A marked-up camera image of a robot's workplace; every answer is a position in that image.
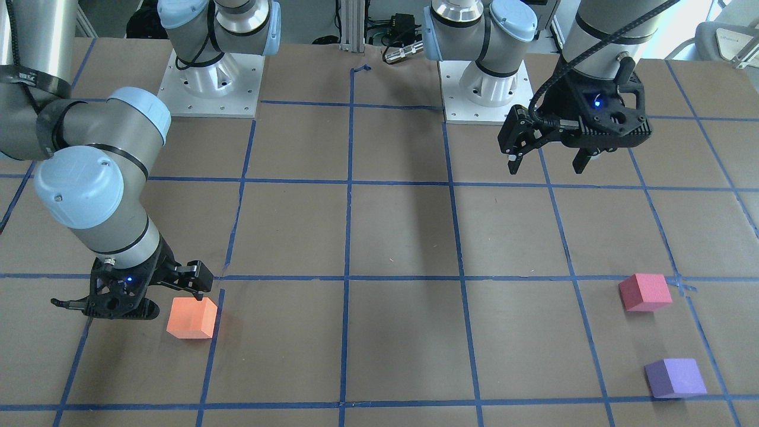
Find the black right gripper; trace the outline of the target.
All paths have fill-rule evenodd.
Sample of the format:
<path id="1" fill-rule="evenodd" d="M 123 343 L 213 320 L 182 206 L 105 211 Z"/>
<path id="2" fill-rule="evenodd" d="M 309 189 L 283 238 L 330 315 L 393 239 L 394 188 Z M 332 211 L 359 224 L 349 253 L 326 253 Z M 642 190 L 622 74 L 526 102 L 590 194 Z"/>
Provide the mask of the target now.
<path id="1" fill-rule="evenodd" d="M 81 311 L 90 318 L 149 321 L 160 313 L 159 305 L 146 297 L 149 286 L 189 292 L 200 302 L 211 292 L 213 281 L 212 272 L 200 260 L 186 266 L 176 262 L 173 251 L 160 238 L 154 254 L 133 267 L 119 269 L 116 262 L 95 259 L 86 297 L 69 301 L 52 298 L 50 302 L 59 308 Z"/>

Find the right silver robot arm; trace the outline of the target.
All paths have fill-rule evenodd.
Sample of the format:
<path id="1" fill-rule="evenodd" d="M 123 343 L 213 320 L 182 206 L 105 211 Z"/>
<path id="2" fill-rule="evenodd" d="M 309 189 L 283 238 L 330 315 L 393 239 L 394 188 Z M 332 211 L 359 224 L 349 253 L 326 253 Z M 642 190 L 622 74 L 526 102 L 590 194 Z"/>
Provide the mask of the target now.
<path id="1" fill-rule="evenodd" d="M 140 203 L 171 125 L 169 108 L 136 87 L 103 103 L 71 97 L 75 1 L 2 2 L 2 157 L 38 161 L 34 187 L 51 216 L 93 254 L 89 294 L 52 298 L 90 318 L 152 320 L 160 285 L 201 301 L 212 272 L 182 265 Z"/>

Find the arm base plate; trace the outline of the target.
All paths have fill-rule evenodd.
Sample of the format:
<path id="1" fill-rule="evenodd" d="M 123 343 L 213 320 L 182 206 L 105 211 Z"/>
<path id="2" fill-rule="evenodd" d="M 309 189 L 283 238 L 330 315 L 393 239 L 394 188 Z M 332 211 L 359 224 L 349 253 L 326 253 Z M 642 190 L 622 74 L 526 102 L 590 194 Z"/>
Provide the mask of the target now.
<path id="1" fill-rule="evenodd" d="M 449 123 L 502 125 L 512 106 L 527 106 L 533 97 L 524 62 L 506 78 L 488 75 L 469 60 L 444 60 L 438 65 Z"/>
<path id="2" fill-rule="evenodd" d="M 211 66 L 179 70 L 171 52 L 157 97 L 173 117 L 253 119 L 265 59 L 227 53 Z"/>

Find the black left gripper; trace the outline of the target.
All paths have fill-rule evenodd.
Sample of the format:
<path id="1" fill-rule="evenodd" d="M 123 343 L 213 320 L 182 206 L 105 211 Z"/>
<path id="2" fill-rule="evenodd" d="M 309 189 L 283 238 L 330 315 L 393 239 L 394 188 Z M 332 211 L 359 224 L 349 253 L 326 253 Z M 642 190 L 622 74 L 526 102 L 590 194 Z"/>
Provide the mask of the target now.
<path id="1" fill-rule="evenodd" d="M 599 80 L 571 70 L 547 90 L 537 109 L 546 120 L 569 120 L 577 129 L 564 130 L 561 143 L 579 148 L 572 167 L 582 174 L 595 157 L 595 149 L 635 148 L 652 135 L 645 112 L 645 91 L 634 72 L 634 59 L 621 60 L 611 80 Z M 545 128 L 531 118 L 528 109 L 513 105 L 497 135 L 501 153 L 515 175 L 525 154 L 548 143 Z"/>

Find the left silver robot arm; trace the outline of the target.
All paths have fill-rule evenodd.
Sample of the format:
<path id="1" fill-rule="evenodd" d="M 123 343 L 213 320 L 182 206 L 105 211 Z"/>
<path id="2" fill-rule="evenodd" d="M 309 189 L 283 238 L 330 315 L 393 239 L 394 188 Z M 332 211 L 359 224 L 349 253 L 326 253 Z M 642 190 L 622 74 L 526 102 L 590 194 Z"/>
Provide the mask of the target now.
<path id="1" fill-rule="evenodd" d="M 518 172 L 525 155 L 547 143 L 577 149 L 574 171 L 602 152 L 635 148 L 652 127 L 635 71 L 673 1 L 582 1 L 551 77 L 528 105 L 511 106 L 497 141 Z M 421 37 L 429 60 L 465 60 L 461 89 L 474 103 L 504 105 L 538 30 L 521 1 L 432 1 Z"/>

